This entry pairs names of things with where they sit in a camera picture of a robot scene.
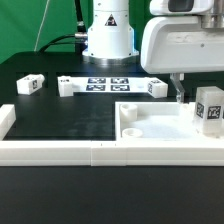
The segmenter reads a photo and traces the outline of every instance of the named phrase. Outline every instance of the black cable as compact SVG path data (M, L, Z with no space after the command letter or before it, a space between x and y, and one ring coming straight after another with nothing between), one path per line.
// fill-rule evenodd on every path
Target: black cable
M77 17L77 30L78 32L85 33L86 27L83 21L80 0L75 0L75 8L76 8L76 17Z
M64 40L64 39L67 39L67 38L75 38L75 35L74 35L74 34L68 34L68 35L63 35L63 36L57 37L57 38L55 38L54 40L50 41L48 44L44 45L44 46L39 50L39 52L44 52L49 46L55 44L56 42L58 42L58 41L60 41L60 40Z
M60 42L60 43L49 43L47 45L44 46L44 49L40 49L39 52L44 52L45 50L47 50L48 47L52 46L52 45L63 45L63 44L82 44L82 41L71 41L71 42Z

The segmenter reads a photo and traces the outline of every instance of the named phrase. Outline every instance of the white box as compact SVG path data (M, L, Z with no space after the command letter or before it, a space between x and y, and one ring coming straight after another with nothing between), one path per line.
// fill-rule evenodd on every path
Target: white box
M167 97L168 85L157 78L147 79L148 93L154 98Z
M199 87L196 94L194 125L207 135L220 135L224 110L224 91L216 86Z
M137 119L123 119L122 105L137 106ZM116 102L115 126L118 141L216 141L216 136L206 136L194 125L195 103L179 104L168 102ZM129 138L124 130L134 129ZM220 137L224 139L222 123Z
M42 88L44 76L30 74L16 81L18 94L30 95Z
M72 78L70 76L58 77L58 90L60 97L73 96Z

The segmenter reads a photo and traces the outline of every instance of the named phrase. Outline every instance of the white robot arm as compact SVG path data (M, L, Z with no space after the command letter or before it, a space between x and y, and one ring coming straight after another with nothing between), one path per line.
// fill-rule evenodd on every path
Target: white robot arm
M214 5L214 0L152 0L150 12L153 15L205 14Z
M150 9L160 17L145 27L141 65L170 73L182 102L180 73L224 71L224 0L152 0Z
M134 30L129 25L129 0L94 0L93 24L83 59L96 64L136 62Z

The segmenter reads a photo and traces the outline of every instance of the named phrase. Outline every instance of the white tray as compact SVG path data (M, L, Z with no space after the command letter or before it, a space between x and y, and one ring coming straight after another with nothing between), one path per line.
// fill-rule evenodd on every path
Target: white tray
M137 106L137 119L125 120L121 106ZM141 130L141 138L130 136L128 141L160 140L160 141L216 141L224 140L224 125L219 136L205 136L199 133L194 124L195 103L140 103L116 102L116 139L127 140L122 137L122 131L129 128Z

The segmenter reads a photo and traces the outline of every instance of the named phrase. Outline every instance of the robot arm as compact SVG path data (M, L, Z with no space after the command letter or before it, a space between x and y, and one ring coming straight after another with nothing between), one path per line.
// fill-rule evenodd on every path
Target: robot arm
M162 16L145 27L141 65L148 73L170 73L183 102L178 74L224 71L224 0L152 0L150 10Z
M213 5L214 0L152 0L150 12L153 15L204 14Z

